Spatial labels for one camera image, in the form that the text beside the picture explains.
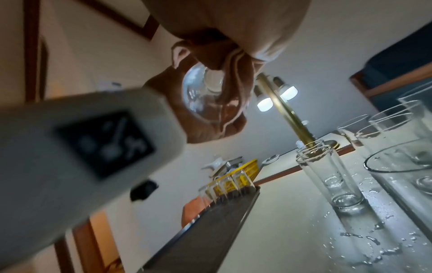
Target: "dark tray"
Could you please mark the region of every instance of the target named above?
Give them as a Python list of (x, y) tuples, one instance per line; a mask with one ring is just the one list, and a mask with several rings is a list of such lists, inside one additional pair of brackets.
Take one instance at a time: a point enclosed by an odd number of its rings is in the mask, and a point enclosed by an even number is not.
[(215, 273), (222, 264), (260, 187), (201, 212), (138, 272)]

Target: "lamp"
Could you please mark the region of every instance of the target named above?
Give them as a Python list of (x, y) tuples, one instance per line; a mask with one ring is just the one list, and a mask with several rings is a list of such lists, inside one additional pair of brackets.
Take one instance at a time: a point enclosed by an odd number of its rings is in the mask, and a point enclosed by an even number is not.
[[(285, 84), (279, 77), (274, 77), (273, 81), (270, 81), (264, 73), (260, 73), (256, 77), (254, 92), (258, 97), (258, 108), (260, 111), (268, 111), (273, 105), (275, 105), (279, 113), (282, 114), (284, 119), (296, 133), (297, 137), (305, 145), (316, 140), (303, 125), (294, 110), (286, 103), (289, 99), (294, 98), (298, 93), (298, 90), (294, 86)], [(324, 141), (324, 143), (333, 146), (335, 149), (339, 147), (339, 143), (335, 140)]]

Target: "table surface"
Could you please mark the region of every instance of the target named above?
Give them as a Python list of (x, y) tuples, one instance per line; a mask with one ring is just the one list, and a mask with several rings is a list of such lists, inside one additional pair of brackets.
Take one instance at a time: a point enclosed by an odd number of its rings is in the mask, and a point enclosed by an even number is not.
[[(265, 183), (218, 272), (432, 272), (432, 244), (357, 152), (341, 158), (370, 209), (338, 218), (303, 171)], [(383, 229), (375, 230), (380, 222)]]
[[(320, 139), (322, 139), (322, 140), (336, 140), (340, 144), (339, 148), (343, 148), (345, 146), (350, 145), (350, 142), (345, 137), (338, 135), (338, 134), (334, 134), (334, 133), (327, 134)], [(297, 155), (297, 152), (296, 152), (296, 149), (294, 149), (294, 150), (292, 150), (286, 154), (281, 155), (277, 161), (275, 161), (269, 165), (263, 166), (260, 173), (254, 179), (254, 182), (257, 182), (259, 180), (262, 180), (264, 178), (270, 177), (270, 176), (278, 174), (284, 170), (287, 170), (287, 169), (290, 169), (290, 168), (297, 166), (298, 164), (296, 162), (296, 155)]]

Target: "white device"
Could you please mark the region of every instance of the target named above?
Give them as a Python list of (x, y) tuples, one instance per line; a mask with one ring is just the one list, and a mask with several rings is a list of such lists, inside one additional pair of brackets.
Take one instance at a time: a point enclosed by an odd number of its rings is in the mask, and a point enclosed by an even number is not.
[(0, 269), (54, 243), (180, 155), (186, 136), (149, 88), (0, 112)]

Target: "ceiling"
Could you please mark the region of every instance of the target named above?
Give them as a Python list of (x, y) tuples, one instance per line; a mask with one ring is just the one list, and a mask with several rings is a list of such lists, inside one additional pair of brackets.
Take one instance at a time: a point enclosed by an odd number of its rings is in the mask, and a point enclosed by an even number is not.
[(143, 27), (150, 13), (141, 0), (99, 0), (122, 14), (135, 24)]

